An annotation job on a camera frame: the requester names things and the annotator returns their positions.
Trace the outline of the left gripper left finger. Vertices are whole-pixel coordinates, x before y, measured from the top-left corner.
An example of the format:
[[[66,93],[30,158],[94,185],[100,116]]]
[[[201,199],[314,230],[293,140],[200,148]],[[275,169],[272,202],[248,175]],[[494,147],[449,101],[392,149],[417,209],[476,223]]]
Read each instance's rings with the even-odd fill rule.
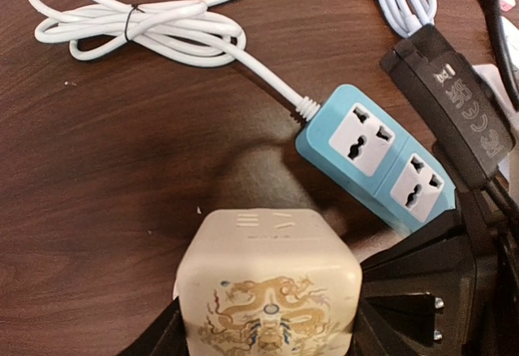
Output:
[[[178,298],[119,356],[188,356],[186,331]]]

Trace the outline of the teal power strip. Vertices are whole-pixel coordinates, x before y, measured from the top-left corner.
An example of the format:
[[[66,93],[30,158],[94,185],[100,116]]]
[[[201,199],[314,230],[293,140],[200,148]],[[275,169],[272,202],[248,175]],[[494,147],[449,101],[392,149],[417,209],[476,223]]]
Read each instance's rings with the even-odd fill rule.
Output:
[[[323,105],[295,105],[297,152],[399,234],[456,207],[444,167],[367,94],[342,84]]]

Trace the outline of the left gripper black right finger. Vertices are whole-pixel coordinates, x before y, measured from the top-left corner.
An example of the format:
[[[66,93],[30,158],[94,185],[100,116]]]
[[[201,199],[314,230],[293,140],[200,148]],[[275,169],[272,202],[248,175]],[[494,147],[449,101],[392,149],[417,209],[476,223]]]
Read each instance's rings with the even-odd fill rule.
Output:
[[[515,220],[480,194],[362,262],[355,355],[515,355]]]

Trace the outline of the beige cube adapter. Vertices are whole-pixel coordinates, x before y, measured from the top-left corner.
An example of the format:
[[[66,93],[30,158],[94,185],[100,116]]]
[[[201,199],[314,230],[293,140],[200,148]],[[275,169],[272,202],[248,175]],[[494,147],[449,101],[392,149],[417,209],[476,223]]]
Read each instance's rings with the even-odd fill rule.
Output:
[[[362,269],[313,210],[222,209],[175,283],[192,355],[344,355]]]

